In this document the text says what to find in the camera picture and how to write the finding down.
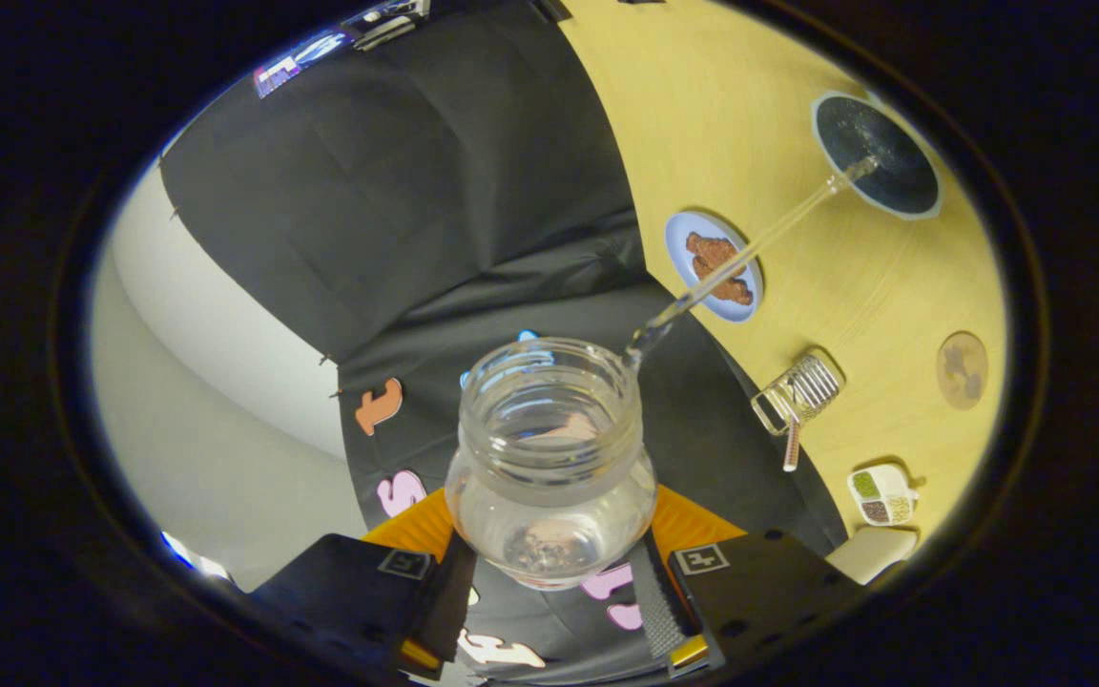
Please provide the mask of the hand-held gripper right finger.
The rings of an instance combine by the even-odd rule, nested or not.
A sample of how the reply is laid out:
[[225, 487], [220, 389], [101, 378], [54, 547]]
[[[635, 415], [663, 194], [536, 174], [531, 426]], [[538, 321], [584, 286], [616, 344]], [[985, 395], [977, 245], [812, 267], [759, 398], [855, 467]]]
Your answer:
[[757, 668], [866, 597], [780, 528], [742, 530], [663, 486], [630, 567], [641, 629], [667, 679]]

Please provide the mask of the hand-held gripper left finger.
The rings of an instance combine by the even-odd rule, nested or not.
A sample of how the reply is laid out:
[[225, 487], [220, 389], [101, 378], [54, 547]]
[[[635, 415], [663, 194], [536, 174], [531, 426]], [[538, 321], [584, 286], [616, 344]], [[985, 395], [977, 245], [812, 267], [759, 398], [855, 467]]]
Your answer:
[[318, 539], [249, 600], [323, 660], [437, 679], [457, 655], [476, 561], [439, 489], [363, 538]]

